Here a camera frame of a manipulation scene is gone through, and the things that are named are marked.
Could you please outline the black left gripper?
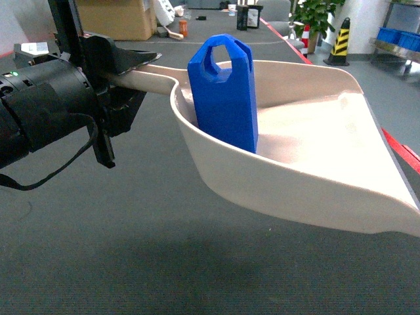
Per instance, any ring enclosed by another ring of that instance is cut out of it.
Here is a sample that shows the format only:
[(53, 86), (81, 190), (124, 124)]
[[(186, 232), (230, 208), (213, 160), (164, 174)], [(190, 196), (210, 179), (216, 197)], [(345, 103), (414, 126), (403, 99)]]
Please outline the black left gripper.
[[(82, 45), (95, 74), (123, 75), (159, 59), (153, 51), (122, 49), (111, 37), (90, 35)], [(115, 85), (98, 89), (65, 54), (52, 52), (47, 42), (14, 46), (18, 71), (12, 75), (12, 137), (15, 160), (38, 151), (68, 134), (87, 127), (89, 133), (116, 137), (131, 130), (146, 96)]]

